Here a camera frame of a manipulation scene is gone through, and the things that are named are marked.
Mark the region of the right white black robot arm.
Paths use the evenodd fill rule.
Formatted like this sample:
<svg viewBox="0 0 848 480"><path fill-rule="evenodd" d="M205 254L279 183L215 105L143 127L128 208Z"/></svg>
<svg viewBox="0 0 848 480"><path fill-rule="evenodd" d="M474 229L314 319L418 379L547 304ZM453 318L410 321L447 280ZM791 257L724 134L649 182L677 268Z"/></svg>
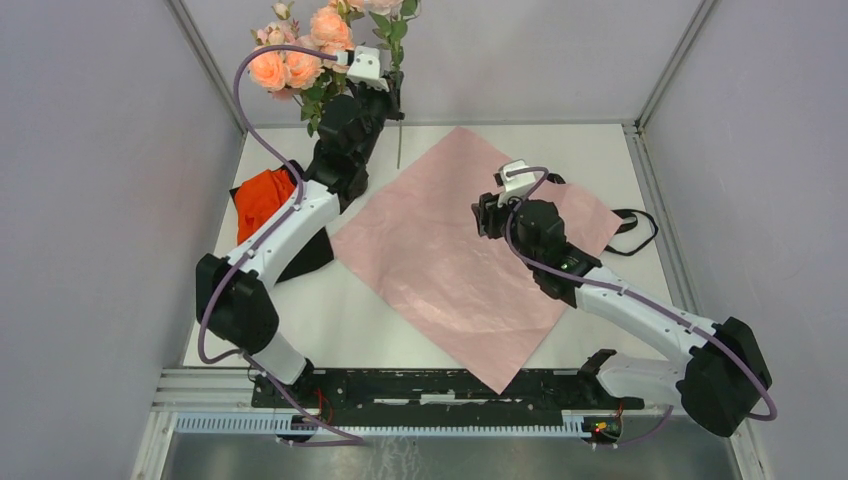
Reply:
<svg viewBox="0 0 848 480"><path fill-rule="evenodd" d="M553 300L607 320L661 354L659 360L601 349L583 366L580 400L602 408L615 397L682 409L706 431L729 437L746 420L772 421L773 380L751 327L676 309L633 287L568 242L557 207L492 193L471 207L478 233L504 239Z"/></svg>

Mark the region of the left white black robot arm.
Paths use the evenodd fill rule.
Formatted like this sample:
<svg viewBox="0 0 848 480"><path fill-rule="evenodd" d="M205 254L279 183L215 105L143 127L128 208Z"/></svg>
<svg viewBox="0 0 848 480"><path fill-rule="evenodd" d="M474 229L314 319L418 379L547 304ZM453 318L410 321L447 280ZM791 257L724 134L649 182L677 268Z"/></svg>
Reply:
<svg viewBox="0 0 848 480"><path fill-rule="evenodd" d="M276 394L290 407L313 397L314 381L304 374L311 363L280 333L270 292L291 262L311 254L309 244L365 193L367 164L385 123L403 117L395 83L387 89L360 83L333 98L308 167L283 172L299 182L291 197L229 254L207 254L196 266L198 323L274 376Z"/></svg>

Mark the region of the pink wrapping paper sheet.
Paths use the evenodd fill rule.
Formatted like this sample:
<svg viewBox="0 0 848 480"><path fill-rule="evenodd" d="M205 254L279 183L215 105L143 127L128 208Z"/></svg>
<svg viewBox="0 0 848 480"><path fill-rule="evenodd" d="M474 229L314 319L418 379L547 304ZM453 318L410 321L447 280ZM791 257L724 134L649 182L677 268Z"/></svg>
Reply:
<svg viewBox="0 0 848 480"><path fill-rule="evenodd" d="M626 341L614 325L544 295L501 240L478 235L471 205L513 159L564 183L569 239L599 254L619 219L607 207L632 165L618 125L389 128L369 194L333 235L352 293L324 339L341 367L464 367L496 392L523 366L576 367Z"/></svg>

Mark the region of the black ribbon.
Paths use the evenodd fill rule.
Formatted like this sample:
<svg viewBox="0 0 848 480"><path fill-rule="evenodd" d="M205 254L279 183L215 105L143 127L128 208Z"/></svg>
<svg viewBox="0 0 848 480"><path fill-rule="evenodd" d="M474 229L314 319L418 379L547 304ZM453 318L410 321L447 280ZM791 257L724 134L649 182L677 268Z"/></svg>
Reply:
<svg viewBox="0 0 848 480"><path fill-rule="evenodd" d="M598 257L607 252L632 257L653 242L659 233L655 218L644 210L611 209L586 188L567 183L558 174L548 174L546 183L550 187L543 190L564 219L568 241L590 255ZM622 238L644 225L648 234L634 246L622 249L611 244L614 238Z"/></svg>

